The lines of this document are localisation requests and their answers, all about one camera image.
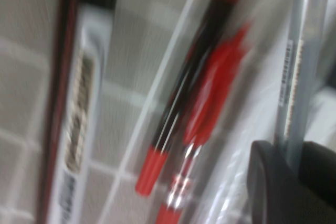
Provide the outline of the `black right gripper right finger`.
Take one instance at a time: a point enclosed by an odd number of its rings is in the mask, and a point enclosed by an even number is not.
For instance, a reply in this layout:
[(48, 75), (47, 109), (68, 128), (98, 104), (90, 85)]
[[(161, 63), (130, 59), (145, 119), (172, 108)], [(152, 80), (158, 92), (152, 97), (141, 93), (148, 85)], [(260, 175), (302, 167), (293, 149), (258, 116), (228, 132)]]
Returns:
[(298, 223), (335, 223), (335, 151), (305, 142), (299, 179), (310, 200), (301, 207)]

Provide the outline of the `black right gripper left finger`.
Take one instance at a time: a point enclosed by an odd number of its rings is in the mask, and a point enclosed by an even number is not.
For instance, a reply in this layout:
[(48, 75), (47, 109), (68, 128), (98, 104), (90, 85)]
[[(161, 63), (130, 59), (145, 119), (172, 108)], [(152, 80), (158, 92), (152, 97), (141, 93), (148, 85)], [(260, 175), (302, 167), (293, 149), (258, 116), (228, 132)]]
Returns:
[(248, 201), (252, 223), (291, 223), (289, 187), (293, 176), (278, 150), (254, 141), (248, 165)]

